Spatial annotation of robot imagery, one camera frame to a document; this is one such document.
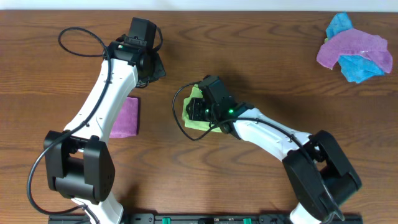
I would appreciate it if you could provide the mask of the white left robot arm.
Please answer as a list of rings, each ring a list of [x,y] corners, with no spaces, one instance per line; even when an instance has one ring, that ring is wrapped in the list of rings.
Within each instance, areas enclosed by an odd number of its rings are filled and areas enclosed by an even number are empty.
[[[128,94],[165,76],[159,46],[114,41],[78,114],[44,140],[49,189],[81,206],[90,223],[120,223],[123,206],[112,193],[115,167],[108,141]]]

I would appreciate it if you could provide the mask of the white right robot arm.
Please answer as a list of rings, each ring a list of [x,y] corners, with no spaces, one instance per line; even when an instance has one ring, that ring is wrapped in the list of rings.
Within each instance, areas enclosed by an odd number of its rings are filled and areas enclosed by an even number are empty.
[[[222,132],[251,142],[283,164],[298,205],[291,223],[346,221],[340,207],[362,186],[336,139],[327,131],[296,131],[262,114],[249,103],[210,103],[192,98],[184,111],[193,121],[207,121]]]

